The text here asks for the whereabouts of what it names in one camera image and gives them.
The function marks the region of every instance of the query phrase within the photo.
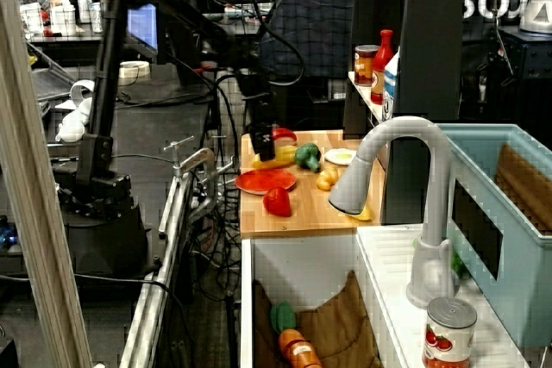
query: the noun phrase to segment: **wooden pole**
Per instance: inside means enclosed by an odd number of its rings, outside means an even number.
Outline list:
[[[0,0],[0,109],[0,162],[52,364],[91,368],[16,0]]]

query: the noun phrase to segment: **blue plastic bin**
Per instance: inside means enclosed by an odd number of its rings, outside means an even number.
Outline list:
[[[552,236],[536,230],[494,183],[494,175],[503,143],[549,179],[552,152],[514,125],[439,127],[448,136],[453,154],[447,235],[516,345],[546,346],[552,340]],[[465,211],[478,210],[486,216],[478,223],[487,219],[492,223],[489,230],[470,234],[470,226],[474,231],[480,225],[459,218],[458,213],[453,220],[459,194],[468,200],[463,203]],[[491,241],[482,242],[485,238]]]

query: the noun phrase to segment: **metal clamp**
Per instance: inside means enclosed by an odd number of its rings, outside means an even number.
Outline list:
[[[202,148],[180,164],[179,177],[183,177],[186,173],[191,172],[200,165],[204,167],[205,178],[201,181],[201,184],[204,187],[205,199],[188,215],[189,223],[193,223],[204,217],[215,208],[218,198],[218,186],[216,185],[218,176],[232,167],[236,168],[237,160],[235,157],[232,157],[227,165],[217,170],[213,151],[209,148]]]
[[[172,150],[172,162],[174,164],[174,175],[176,177],[182,177],[182,174],[179,174],[180,172],[180,154],[179,149],[182,147],[182,144],[185,142],[188,142],[190,140],[193,140],[193,135],[188,138],[184,138],[182,141],[173,141],[171,142],[171,145],[168,147],[163,148],[163,151],[169,151]]]

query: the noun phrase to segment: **shelf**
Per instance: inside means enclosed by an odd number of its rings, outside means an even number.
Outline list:
[[[370,99],[370,90],[371,88],[369,86],[359,86],[354,83],[354,72],[348,73],[348,78],[353,84],[353,86],[356,88],[356,90],[361,94],[362,99],[370,109],[370,112],[373,114],[373,116],[378,120],[378,122],[381,122],[382,120],[382,109],[383,107],[381,105],[378,105],[376,103],[373,103]]]
[[[414,249],[421,226],[358,228],[368,265],[365,304],[385,368],[423,368],[423,331],[427,311],[406,297]],[[529,368],[510,335],[473,279],[462,279],[456,298],[475,307],[470,368]]]

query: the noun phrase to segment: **red bottle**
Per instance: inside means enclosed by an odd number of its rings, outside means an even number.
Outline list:
[[[373,81],[370,98],[373,103],[381,105],[383,103],[383,72],[394,53],[391,46],[393,31],[384,29],[379,34],[381,34],[381,46],[372,63]]]

